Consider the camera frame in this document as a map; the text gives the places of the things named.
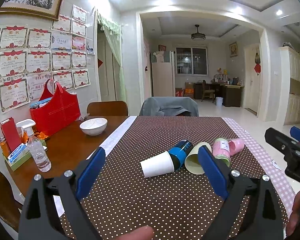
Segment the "person's right hand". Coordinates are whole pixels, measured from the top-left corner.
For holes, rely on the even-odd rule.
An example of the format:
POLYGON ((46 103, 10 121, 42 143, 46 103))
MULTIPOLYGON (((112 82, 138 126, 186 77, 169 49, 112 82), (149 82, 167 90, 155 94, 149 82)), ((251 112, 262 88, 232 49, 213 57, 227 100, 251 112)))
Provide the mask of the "person's right hand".
POLYGON ((296 194, 295 198, 294 198, 294 203, 293 203, 293 207, 292 207, 292 213, 290 214, 290 218, 289 221, 287 223, 286 226, 286 235, 290 236, 299 221, 299 210, 300 210, 300 191, 296 194))

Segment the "person's left hand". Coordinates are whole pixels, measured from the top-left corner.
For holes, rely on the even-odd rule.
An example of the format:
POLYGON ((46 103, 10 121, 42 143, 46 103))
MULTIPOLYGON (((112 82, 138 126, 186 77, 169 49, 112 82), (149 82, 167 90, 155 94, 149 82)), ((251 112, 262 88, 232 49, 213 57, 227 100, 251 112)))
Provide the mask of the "person's left hand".
POLYGON ((150 226, 143 226, 130 233, 116 237, 116 240, 150 240, 153 236, 153 229, 150 226))

